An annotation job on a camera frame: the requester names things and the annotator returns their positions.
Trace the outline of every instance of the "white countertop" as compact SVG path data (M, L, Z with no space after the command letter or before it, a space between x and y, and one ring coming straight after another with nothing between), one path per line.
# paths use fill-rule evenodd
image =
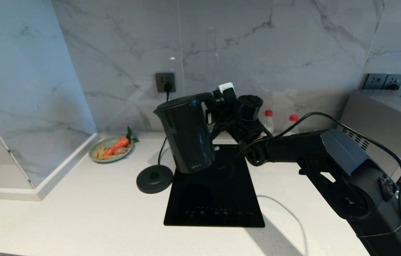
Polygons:
M128 159L85 156L42 202L0 200L0 252L23 256L305 255L298 221L258 197L266 227L175 227L163 219L170 188L145 194L136 178L157 163L161 138L143 136ZM216 140L227 143L230 140ZM162 164L174 170L167 151ZM355 233L297 164L249 165L257 195L301 222L310 256L367 256Z

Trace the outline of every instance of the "wall outlet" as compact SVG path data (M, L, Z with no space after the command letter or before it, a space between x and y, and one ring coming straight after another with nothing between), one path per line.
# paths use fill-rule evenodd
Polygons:
M175 92L174 73L156 73L156 87L158 88L158 92L166 92L164 91L164 86L167 83L170 83L172 85L172 89L170 92Z
M385 80L383 90L398 90L401 87L401 75L390 74Z
M362 89L380 90L384 86L387 74L368 74Z

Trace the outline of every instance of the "black cable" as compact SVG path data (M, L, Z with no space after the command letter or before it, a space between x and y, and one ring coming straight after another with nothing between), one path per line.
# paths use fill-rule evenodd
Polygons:
M245 146L244 148L242 148L235 156L233 156L232 160L229 161L228 164L226 164L225 166L222 166L219 168L219 170L224 169L226 167L228 167L230 164L232 164L232 162L239 157L246 149L248 149L250 146L262 142L262 141L271 141L273 139L277 139L282 137L283 135L285 135L288 131L290 131L291 129L293 129L295 126L297 126L299 123L301 123L303 120L305 120L306 118L313 116L313 115L319 115L319 116L324 116L326 118L329 118L330 120L334 121L335 123L337 123L340 126L343 126L344 128L352 131L353 133L356 133L357 135L361 136L362 138L365 138L366 140L370 141L371 143L375 144L376 146L378 146L379 148L381 148L382 150L384 150L385 152L387 152L387 154L391 155L396 162L398 162L398 165L401 169L401 159L399 156L397 156L394 152L392 152L390 149L386 148L384 145L380 144L379 142L375 141L374 139L368 138L367 136L364 136L363 134L355 131L354 129L350 128L349 126L341 123L340 121L336 120L334 117L322 113L322 112L310 112L306 115L304 115L303 117L301 117L297 122L295 122L293 125L291 125L289 128L287 128L286 130L282 131L280 134L274 136L273 138L267 138L267 137L263 137L261 139L255 140L253 142L251 142L250 144L248 144L247 146ZM399 205L399 210L400 210L400 216L401 216L401 188L400 191L398 193L398 205Z
M166 91L166 93L167 93L166 102L169 101L169 94L170 94L171 88L172 88L172 86L169 83L166 83L164 85L164 91ZM167 137L164 139L163 146L161 147L161 150L159 151L158 165L161 165L161 154L163 153L163 149L164 149L164 145L166 144L166 141L167 141Z

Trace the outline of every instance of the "red bottle cap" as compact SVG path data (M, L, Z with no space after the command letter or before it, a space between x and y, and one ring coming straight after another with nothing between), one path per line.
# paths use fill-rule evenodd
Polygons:
M272 117L273 116L273 111L270 109L265 110L265 116L266 117Z
M297 122L298 121L298 115L290 115L289 120L293 121L293 122Z

